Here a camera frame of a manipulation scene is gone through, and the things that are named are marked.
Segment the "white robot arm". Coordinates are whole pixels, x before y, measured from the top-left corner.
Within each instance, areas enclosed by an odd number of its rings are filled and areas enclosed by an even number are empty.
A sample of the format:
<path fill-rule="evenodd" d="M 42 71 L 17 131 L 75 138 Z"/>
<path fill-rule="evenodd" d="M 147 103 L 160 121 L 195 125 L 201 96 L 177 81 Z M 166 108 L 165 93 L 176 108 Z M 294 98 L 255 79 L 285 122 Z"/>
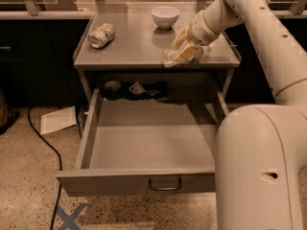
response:
<path fill-rule="evenodd" d="M 244 24 L 275 98 L 233 110 L 218 129 L 219 230 L 304 230 L 298 173 L 307 164 L 307 53 L 269 1 L 216 0 L 173 43 L 208 45 Z"/>

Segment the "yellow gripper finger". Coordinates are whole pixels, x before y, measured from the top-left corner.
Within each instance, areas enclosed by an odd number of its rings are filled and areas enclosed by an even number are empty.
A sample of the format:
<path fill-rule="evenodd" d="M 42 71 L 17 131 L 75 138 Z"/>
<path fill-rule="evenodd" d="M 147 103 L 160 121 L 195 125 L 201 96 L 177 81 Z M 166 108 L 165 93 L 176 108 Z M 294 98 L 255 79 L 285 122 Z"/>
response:
<path fill-rule="evenodd" d="M 172 42 L 172 48 L 177 49 L 184 42 L 184 40 L 188 36 L 188 27 L 185 26 L 181 29 L 181 31 L 177 34 L 176 38 Z"/>
<path fill-rule="evenodd" d="M 195 45 L 195 44 L 192 44 L 192 43 L 189 43 L 189 42 L 185 42 L 176 51 L 175 56 L 174 56 L 174 61 L 175 62 L 184 62 L 187 59 L 194 56 L 198 51 L 199 51 L 198 45 Z"/>

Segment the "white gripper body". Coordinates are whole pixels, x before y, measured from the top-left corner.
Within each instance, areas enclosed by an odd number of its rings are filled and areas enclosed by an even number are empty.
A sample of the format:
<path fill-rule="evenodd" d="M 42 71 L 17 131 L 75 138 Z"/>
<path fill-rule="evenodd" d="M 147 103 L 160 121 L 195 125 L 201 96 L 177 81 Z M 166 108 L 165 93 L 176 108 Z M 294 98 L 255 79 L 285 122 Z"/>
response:
<path fill-rule="evenodd" d="M 196 44 L 207 46 L 214 42 L 219 34 L 214 33 L 205 20 L 205 12 L 199 11 L 188 26 L 188 39 Z"/>

